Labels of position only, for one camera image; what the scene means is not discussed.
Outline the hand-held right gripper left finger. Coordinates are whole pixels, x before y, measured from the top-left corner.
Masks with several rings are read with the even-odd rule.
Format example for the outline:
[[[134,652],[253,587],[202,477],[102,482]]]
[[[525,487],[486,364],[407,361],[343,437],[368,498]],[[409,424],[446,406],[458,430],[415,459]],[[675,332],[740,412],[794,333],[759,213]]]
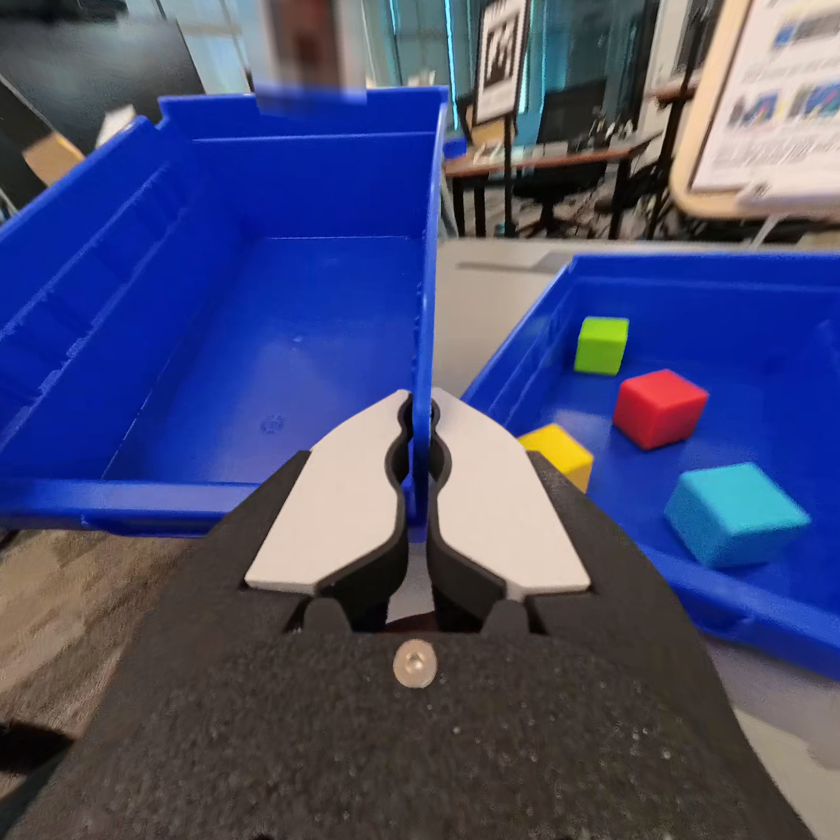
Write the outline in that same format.
[[[308,451],[245,574],[252,590],[332,598],[352,626],[381,627],[408,563],[403,481],[412,396],[399,389]]]

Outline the red cube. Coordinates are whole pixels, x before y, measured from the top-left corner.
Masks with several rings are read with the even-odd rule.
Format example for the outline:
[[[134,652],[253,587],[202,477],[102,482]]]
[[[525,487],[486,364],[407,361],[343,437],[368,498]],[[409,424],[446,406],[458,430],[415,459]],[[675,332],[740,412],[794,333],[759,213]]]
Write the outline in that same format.
[[[620,384],[612,425],[643,451],[687,440],[709,393],[671,370],[653,371]]]

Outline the black screen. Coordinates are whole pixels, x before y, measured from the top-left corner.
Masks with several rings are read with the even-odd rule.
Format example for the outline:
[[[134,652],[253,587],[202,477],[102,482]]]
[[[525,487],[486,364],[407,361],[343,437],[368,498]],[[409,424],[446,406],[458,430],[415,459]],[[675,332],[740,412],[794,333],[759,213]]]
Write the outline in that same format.
[[[83,154],[108,113],[132,106],[152,123],[159,98],[205,90],[178,24],[2,19],[2,78]]]

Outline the green cube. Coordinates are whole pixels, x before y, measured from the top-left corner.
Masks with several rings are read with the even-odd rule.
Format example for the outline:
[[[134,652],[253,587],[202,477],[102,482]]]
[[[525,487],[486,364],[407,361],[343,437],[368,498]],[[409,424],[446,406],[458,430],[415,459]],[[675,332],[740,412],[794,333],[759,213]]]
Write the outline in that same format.
[[[628,332],[627,318],[584,318],[576,346],[574,371],[617,375],[622,366]]]

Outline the brown table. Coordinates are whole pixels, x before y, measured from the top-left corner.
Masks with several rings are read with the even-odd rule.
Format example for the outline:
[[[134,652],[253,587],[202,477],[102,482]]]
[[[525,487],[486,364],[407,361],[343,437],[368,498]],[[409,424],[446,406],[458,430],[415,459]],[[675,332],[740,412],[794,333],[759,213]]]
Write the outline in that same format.
[[[660,132],[637,133],[599,150],[578,152],[565,150],[550,153],[544,150],[539,153],[536,147],[531,147],[517,159],[511,159],[510,166],[506,165],[502,155],[480,154],[468,149],[458,158],[444,163],[444,177],[451,186],[457,234],[459,237],[466,235],[465,192],[471,190],[474,194],[475,235],[478,238],[487,236],[485,192],[490,180],[501,173],[506,191],[505,225],[513,226],[513,232],[506,232],[505,236],[531,238],[544,232],[552,237],[577,228],[585,230],[592,238],[594,232],[591,225],[578,217],[556,217],[553,210],[567,198],[592,194],[607,169],[614,165],[616,177],[608,213],[610,224],[607,237],[617,239],[625,213],[621,203],[627,194],[632,163],[659,136]],[[539,218],[530,224],[518,226],[512,218],[513,197],[536,203],[540,207]]]

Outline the printed instruction sheet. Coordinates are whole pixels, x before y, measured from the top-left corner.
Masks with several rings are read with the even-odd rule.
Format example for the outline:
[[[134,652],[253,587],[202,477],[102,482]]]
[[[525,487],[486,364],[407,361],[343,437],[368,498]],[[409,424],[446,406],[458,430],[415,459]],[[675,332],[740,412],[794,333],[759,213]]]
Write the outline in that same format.
[[[839,2],[750,2],[691,187],[838,197]]]

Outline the cyan cube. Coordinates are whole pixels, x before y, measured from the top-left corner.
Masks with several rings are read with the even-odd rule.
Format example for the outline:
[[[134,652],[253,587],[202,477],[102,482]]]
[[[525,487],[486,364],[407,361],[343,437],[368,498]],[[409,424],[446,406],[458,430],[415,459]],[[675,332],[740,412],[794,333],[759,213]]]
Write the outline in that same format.
[[[753,462],[681,474],[665,519],[694,560],[713,570],[774,562],[812,525]]]

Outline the yellow cube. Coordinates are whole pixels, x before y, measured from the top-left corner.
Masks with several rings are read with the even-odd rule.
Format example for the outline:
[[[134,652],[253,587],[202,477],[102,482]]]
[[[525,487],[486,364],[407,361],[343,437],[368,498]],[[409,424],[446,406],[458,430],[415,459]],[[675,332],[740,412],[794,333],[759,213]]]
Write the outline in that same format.
[[[528,451],[545,457],[578,490],[587,493],[594,456],[560,425],[545,425],[520,436],[518,441]]]

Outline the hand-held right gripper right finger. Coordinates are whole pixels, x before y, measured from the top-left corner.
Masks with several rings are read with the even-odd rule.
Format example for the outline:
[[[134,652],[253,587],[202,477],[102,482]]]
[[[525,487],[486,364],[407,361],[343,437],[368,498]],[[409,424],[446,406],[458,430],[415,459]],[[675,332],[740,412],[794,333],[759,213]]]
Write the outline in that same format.
[[[528,451],[503,426],[435,387],[427,568],[444,625],[482,627],[501,602],[592,588]]]

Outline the grey desk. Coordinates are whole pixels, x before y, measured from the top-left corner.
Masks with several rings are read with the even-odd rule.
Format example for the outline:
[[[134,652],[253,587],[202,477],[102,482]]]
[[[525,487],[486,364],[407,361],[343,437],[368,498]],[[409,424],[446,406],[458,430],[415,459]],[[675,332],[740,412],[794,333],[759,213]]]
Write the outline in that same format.
[[[575,254],[575,259],[752,253],[838,257],[838,249],[792,246],[748,252],[737,245],[451,240],[439,247],[437,257],[435,385],[462,396],[559,275],[461,270],[456,264],[477,260],[527,265],[551,251]],[[838,838],[838,679],[700,631],[709,637],[710,656],[739,722],[773,780],[817,838]]]

